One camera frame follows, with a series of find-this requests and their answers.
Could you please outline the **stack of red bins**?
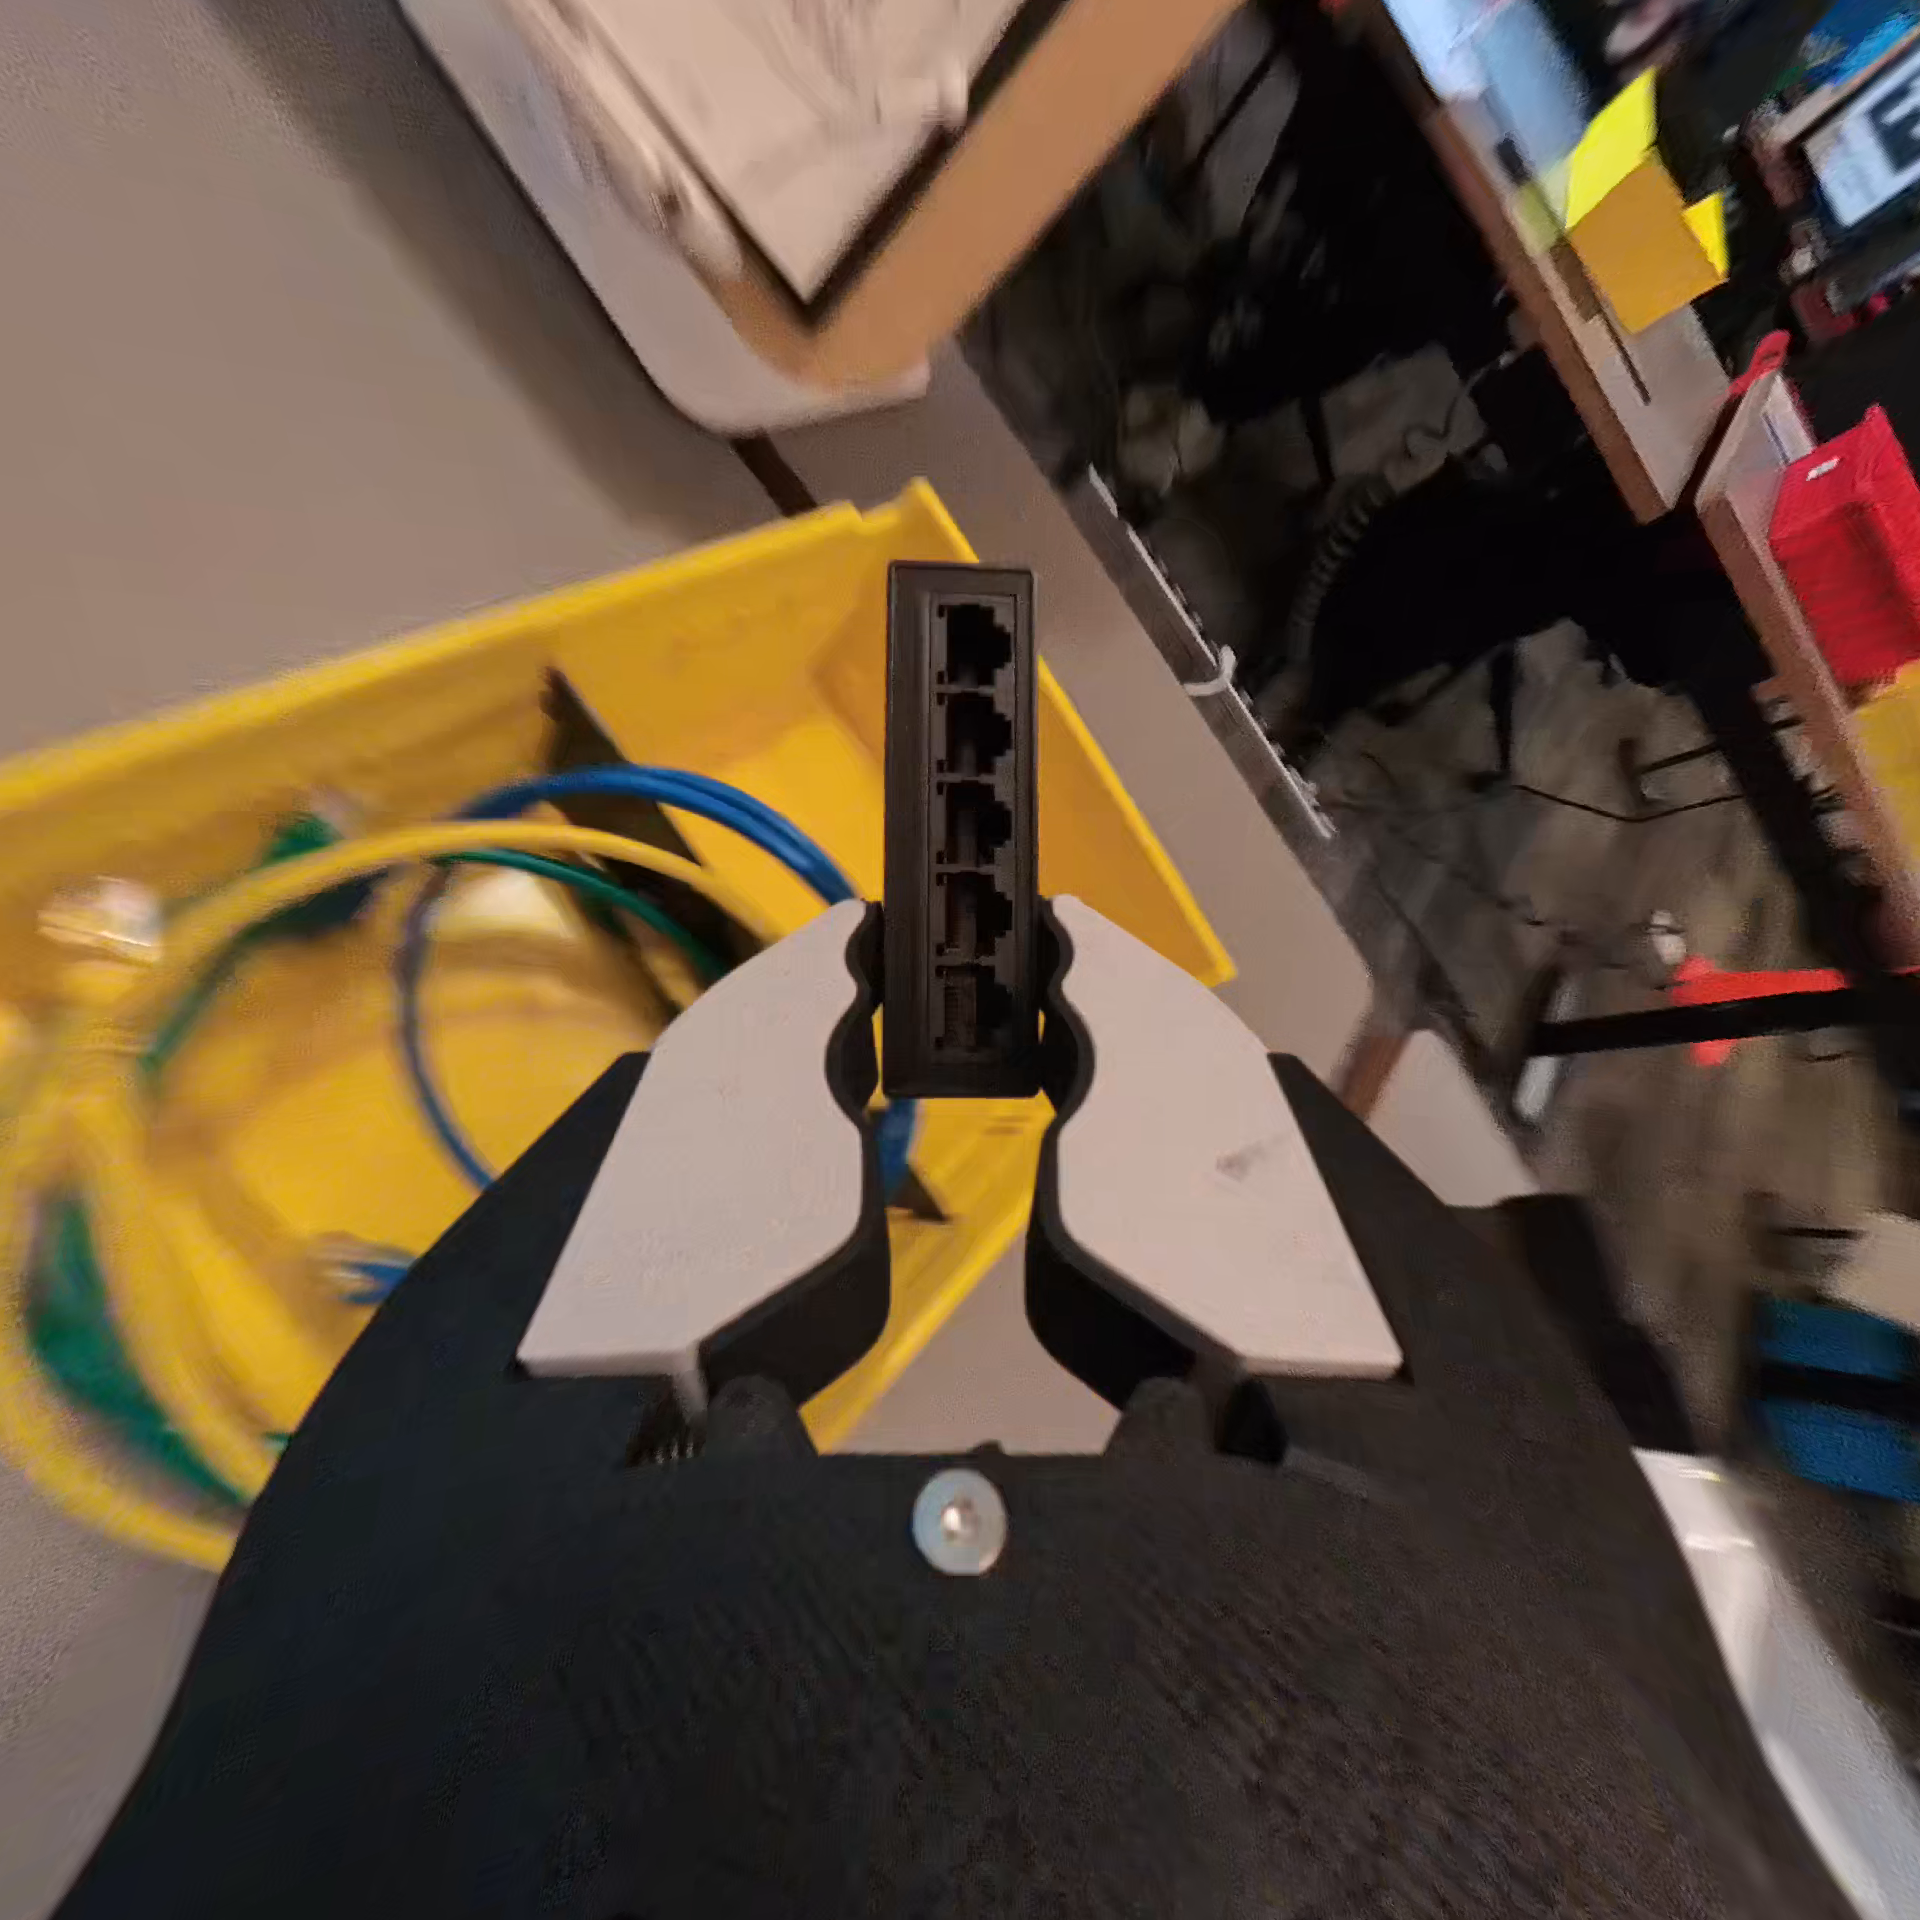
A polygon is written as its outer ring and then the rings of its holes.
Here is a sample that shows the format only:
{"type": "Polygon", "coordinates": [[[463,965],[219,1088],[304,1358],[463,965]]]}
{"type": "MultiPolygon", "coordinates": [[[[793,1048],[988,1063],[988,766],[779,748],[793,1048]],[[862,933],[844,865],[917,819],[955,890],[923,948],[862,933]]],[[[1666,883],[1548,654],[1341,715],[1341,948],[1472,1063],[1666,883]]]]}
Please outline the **stack of red bins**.
{"type": "Polygon", "coordinates": [[[1767,559],[1843,690],[1920,657],[1920,486],[1883,401],[1783,470],[1767,559]]]}

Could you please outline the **yellow cardboard box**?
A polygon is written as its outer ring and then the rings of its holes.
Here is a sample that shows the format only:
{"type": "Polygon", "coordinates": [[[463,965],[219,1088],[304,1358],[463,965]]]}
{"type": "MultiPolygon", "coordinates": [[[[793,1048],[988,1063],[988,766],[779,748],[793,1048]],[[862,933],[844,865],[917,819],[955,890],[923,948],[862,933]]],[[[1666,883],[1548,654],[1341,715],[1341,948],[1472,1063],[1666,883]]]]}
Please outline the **yellow cardboard box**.
{"type": "Polygon", "coordinates": [[[1685,203],[1657,134],[1657,72],[1642,72],[1584,120],[1563,164],[1563,237],[1633,339],[1731,278],[1725,203],[1685,203]]]}

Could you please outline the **blue plastic crate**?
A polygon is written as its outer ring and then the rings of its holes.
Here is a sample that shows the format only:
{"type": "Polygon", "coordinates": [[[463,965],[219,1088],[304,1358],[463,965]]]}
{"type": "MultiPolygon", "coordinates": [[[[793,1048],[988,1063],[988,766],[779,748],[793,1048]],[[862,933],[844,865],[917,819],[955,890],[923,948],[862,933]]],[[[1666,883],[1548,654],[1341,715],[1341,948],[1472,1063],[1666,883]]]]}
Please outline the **blue plastic crate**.
{"type": "Polygon", "coordinates": [[[1754,1293],[1746,1346],[1750,1428],[1787,1476],[1886,1504],[1920,1500],[1920,1341],[1908,1324],[1754,1293]]]}

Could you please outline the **wooden shelf rack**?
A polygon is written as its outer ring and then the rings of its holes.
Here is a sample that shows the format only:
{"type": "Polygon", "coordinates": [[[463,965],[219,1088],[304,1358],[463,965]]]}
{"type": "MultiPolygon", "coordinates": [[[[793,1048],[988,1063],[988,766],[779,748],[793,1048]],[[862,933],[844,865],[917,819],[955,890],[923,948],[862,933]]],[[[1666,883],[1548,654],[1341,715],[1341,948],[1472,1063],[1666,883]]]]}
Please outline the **wooden shelf rack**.
{"type": "Polygon", "coordinates": [[[1911,965],[1920,890],[1899,813],[1767,559],[1783,470],[1813,444],[1783,370],[1740,392],[1694,306],[1633,339],[1584,286],[1563,237],[1563,164],[1599,109],[1536,4],[1341,4],[1341,16],[1372,43],[1429,139],[1619,505],[1635,521],[1685,513],[1705,533],[1767,657],[1760,682],[1797,701],[1858,831],[1877,883],[1867,948],[1911,965]]]}

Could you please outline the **yellow plastic bin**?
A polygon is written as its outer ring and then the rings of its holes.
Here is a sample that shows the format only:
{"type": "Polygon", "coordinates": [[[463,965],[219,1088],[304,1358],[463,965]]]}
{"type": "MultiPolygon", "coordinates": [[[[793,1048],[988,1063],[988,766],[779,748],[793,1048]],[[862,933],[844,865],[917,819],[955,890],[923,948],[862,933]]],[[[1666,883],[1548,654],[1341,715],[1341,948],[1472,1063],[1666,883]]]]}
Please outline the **yellow plastic bin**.
{"type": "MultiPolygon", "coordinates": [[[[162,957],[202,895],[294,819],[341,844],[598,758],[738,783],[876,895],[886,585],[974,562],[929,486],[7,758],[7,1460],[72,1523],[224,1571],[245,1500],[371,1324],[363,1266],[469,1206],[394,1035],[422,865],[352,921],[162,957]]],[[[1039,666],[1039,890],[1086,895],[1198,984],[1237,957],[1039,666]]],[[[644,1048],[687,957],[475,865],[433,917],[422,1048],[475,1154],[505,1164],[600,1069],[644,1048]]],[[[892,1208],[892,1324],[801,1405],[844,1443],[1028,1219],[1039,1100],[937,1106],[892,1208]]]]}

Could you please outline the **red clamp tool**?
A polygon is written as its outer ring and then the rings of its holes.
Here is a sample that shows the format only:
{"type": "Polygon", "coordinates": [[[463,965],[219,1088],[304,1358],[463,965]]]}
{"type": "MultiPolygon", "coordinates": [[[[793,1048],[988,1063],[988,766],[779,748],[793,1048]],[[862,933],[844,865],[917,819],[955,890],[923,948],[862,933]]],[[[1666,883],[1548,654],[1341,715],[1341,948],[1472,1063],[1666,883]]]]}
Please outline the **red clamp tool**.
{"type": "Polygon", "coordinates": [[[1678,957],[1666,1003],[1754,1003],[1754,1000],[1823,1000],[1843,993],[1834,965],[1787,965],[1787,972],[1725,972],[1699,955],[1678,957]]]}

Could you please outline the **paper-covered cardboard box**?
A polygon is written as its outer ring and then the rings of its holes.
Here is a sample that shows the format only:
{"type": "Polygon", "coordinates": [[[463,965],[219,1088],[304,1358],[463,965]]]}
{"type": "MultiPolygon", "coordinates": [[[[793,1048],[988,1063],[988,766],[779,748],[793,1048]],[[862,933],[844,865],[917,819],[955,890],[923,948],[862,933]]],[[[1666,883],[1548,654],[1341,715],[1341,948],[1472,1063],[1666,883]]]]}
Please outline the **paper-covered cardboard box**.
{"type": "Polygon", "coordinates": [[[407,4],[638,370],[713,436],[923,398],[1232,14],[407,4]]]}

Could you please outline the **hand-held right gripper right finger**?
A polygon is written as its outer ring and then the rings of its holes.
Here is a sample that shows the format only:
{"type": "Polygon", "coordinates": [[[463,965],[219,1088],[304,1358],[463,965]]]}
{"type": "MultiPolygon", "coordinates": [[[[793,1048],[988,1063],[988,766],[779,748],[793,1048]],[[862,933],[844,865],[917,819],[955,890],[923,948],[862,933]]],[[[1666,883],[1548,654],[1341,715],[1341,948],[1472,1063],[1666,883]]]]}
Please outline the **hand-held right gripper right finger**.
{"type": "Polygon", "coordinates": [[[1126,1411],[1198,1394],[1271,1456],[1267,1379],[1397,1379],[1404,1346],[1258,1035],[1086,895],[1039,905],[1039,1089],[1024,1238],[1036,1341],[1126,1411]]]}

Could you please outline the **black ethernet switch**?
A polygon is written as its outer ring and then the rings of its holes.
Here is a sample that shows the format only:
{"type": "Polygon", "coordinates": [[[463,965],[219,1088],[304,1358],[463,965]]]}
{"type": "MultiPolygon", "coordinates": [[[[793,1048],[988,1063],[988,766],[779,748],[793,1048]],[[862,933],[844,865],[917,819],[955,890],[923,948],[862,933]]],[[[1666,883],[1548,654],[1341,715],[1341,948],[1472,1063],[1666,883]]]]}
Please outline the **black ethernet switch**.
{"type": "Polygon", "coordinates": [[[1039,1089],[1036,574],[886,574],[886,1100],[1039,1089]]]}

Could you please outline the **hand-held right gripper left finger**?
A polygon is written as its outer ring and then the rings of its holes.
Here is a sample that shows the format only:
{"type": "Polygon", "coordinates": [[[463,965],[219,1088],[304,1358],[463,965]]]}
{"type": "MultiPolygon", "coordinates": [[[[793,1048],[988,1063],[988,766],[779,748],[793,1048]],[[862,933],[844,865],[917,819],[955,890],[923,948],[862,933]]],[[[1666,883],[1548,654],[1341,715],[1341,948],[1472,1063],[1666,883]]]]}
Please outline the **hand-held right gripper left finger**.
{"type": "Polygon", "coordinates": [[[523,1328],[536,1387],[638,1387],[660,1428],[783,1428],[892,1315],[876,911],[844,895],[707,984],[644,1054],[523,1328]]]}

